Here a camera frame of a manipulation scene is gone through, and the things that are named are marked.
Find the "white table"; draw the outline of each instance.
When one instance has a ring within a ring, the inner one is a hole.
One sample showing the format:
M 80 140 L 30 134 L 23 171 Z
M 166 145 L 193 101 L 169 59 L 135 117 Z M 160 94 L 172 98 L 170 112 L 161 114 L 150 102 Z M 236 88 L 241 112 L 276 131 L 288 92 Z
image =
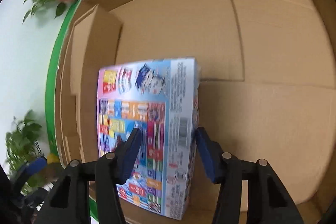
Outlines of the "white table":
M 33 109 L 46 132 L 44 97 L 47 71 L 54 42 L 65 14 L 54 19 L 54 9 L 44 15 L 22 19 L 31 1 L 2 0 L 0 3 L 0 163 L 6 159 L 5 133 L 13 116 L 22 118 Z M 47 134 L 40 146 L 49 152 Z

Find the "colorful box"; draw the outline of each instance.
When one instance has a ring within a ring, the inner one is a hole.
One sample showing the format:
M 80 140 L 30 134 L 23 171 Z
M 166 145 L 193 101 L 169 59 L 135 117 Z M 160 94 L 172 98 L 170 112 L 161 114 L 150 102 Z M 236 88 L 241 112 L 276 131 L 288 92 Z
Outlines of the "colorful box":
M 119 196 L 151 212 L 181 219 L 188 205 L 198 126 L 198 70 L 194 58 L 143 61 L 102 68 L 97 93 L 100 156 L 127 140 L 142 144 Z

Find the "metal pin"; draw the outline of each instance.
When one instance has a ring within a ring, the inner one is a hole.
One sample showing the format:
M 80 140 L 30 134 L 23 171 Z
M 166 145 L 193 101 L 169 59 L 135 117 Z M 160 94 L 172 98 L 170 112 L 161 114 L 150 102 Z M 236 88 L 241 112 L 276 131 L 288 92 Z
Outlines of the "metal pin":
M 261 166 L 266 166 L 267 165 L 267 160 L 265 160 L 265 159 L 260 159 L 259 161 L 258 161 L 258 163 L 261 165 Z
M 79 161 L 78 161 L 78 160 L 72 160 L 72 161 L 70 162 L 70 166 L 71 166 L 71 167 L 76 167 L 78 164 L 79 164 Z
M 115 157 L 115 153 L 113 152 L 109 152 L 105 155 L 105 157 L 108 159 L 108 160 L 112 160 L 114 157 Z
M 231 157 L 232 157 L 232 155 L 231 155 L 231 153 L 229 153 L 229 152 L 224 152 L 223 154 L 222 154 L 222 157 L 224 158 L 224 159 L 230 159 Z

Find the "green border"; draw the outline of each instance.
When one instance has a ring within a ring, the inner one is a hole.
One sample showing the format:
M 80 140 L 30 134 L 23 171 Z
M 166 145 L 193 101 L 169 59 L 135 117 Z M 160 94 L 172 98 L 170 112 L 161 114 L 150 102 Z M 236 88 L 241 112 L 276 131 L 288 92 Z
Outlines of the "green border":
M 66 35 L 66 32 L 68 31 L 69 24 L 71 22 L 71 19 L 73 18 L 73 15 L 79 3 L 80 1 L 76 2 L 69 8 L 67 15 L 61 25 L 57 39 L 55 41 L 54 48 L 52 50 L 47 74 L 46 91 L 45 91 L 45 117 L 47 122 L 47 133 L 48 133 L 50 151 L 56 155 L 58 155 L 56 138 L 55 138 L 55 115 L 54 115 L 56 74 L 58 70 L 59 55 L 63 45 L 63 40 Z M 91 216 L 98 221 L 97 203 L 94 200 L 90 199 L 89 205 Z

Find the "large open cardboard box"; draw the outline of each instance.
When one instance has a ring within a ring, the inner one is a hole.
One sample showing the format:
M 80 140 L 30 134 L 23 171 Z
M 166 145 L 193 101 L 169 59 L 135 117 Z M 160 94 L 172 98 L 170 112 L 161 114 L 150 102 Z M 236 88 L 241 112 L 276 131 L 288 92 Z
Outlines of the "large open cardboard box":
M 238 158 L 267 159 L 313 224 L 336 194 L 335 25 L 334 0 L 82 0 L 56 75 L 61 161 L 98 158 L 99 68 L 193 56 L 200 125 Z M 197 158 L 181 222 L 210 223 L 218 191 Z M 121 203 L 130 223 L 175 221 Z M 246 209 L 243 184 L 241 223 Z

